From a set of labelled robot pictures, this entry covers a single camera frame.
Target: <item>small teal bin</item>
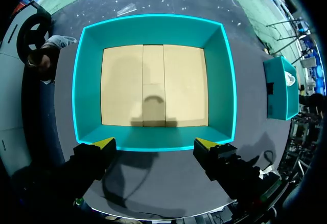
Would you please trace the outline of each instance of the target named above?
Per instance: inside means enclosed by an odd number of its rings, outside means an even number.
[[[298,114],[298,81],[296,69],[284,57],[277,57],[264,62],[267,89],[267,117],[289,120]],[[295,83],[287,87],[285,71],[295,77]]]
[[[174,44],[204,49],[208,126],[102,124],[100,87],[103,50],[135,44]],[[232,142],[236,126],[236,81],[222,24],[182,15],[145,14],[115,18],[85,27],[77,48],[72,103],[78,143],[90,144],[115,137],[118,150],[178,151],[193,149],[196,137],[220,144]]]

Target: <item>cardboard box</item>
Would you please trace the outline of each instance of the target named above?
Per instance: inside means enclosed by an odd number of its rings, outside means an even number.
[[[203,49],[135,45],[104,50],[102,124],[207,126]]]

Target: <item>white panel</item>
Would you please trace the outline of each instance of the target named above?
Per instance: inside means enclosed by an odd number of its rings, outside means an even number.
[[[22,127],[21,81],[24,64],[0,54],[0,130]]]
[[[10,176],[31,163],[22,128],[0,131],[0,156]]]

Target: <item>teal box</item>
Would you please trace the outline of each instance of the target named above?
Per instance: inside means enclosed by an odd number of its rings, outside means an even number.
[[[264,62],[266,83],[272,87],[268,94],[267,117],[289,120],[298,114],[298,81],[296,69],[284,57],[269,59]],[[285,71],[295,77],[295,83],[287,87]]]
[[[208,126],[136,127],[101,123],[103,50],[135,44],[174,44],[204,49]],[[72,103],[78,143],[90,144],[115,137],[118,150],[178,151],[193,149],[196,137],[220,144],[232,142],[236,126],[236,81],[222,24],[182,15],[145,14],[85,27],[77,48]]]

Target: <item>wire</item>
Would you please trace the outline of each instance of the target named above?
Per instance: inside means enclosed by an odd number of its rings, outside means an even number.
[[[220,212],[219,212],[219,217],[218,218],[220,219],[220,224],[224,224],[224,220],[221,218]]]

